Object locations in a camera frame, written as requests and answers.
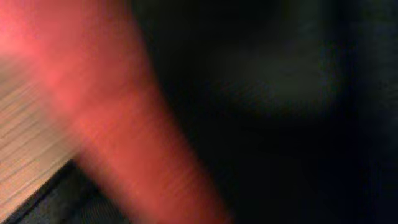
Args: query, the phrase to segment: skin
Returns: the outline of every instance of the skin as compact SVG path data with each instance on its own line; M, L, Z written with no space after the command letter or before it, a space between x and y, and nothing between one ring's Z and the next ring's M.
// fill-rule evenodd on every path
M39 84L53 119L83 142L77 163L129 217L229 223L125 8L110 0L0 1L1 54Z

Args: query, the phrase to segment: wood grain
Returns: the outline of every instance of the wood grain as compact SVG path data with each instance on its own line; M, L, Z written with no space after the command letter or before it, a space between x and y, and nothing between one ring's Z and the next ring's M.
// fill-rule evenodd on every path
M0 63L0 223L73 155L37 99L33 84Z

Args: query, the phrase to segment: black fabric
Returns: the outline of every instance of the black fabric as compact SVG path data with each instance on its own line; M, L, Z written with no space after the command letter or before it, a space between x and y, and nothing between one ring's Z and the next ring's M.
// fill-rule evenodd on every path
M4 223L130 223L69 162Z

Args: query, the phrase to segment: wooden surface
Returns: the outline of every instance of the wooden surface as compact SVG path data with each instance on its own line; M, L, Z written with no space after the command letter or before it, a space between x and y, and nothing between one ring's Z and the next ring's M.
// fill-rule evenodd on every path
M0 223L72 158L72 144L37 98L33 85L0 65Z

